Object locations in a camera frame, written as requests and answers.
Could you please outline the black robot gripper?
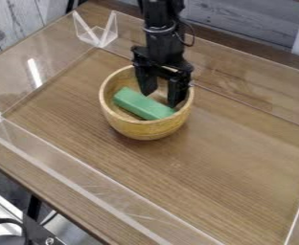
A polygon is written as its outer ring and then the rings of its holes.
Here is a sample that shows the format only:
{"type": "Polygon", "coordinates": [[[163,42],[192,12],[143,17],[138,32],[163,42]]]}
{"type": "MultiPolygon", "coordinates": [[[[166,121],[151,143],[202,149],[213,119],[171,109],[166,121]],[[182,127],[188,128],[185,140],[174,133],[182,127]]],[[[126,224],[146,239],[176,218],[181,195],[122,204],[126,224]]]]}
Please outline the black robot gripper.
{"type": "Polygon", "coordinates": [[[185,50],[196,42],[186,42],[184,24],[167,24],[159,27],[143,26],[146,45],[133,46],[135,75],[141,92],[151,95],[159,85],[158,77],[169,79],[167,104],[174,108],[188,97],[193,64],[185,59],[185,50]]]}

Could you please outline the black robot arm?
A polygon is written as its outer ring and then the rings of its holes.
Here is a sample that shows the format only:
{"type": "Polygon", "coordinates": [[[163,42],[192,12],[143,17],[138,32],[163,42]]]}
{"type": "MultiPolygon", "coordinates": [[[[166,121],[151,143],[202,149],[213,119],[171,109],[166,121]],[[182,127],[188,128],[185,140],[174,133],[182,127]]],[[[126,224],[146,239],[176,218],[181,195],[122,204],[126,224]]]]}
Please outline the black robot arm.
{"type": "Polygon", "coordinates": [[[146,45],[133,46],[135,76],[145,96],[158,90],[158,78],[167,80],[167,104],[174,108],[188,97],[194,65],[185,59],[185,0],[138,0],[143,15],[146,45]]]}

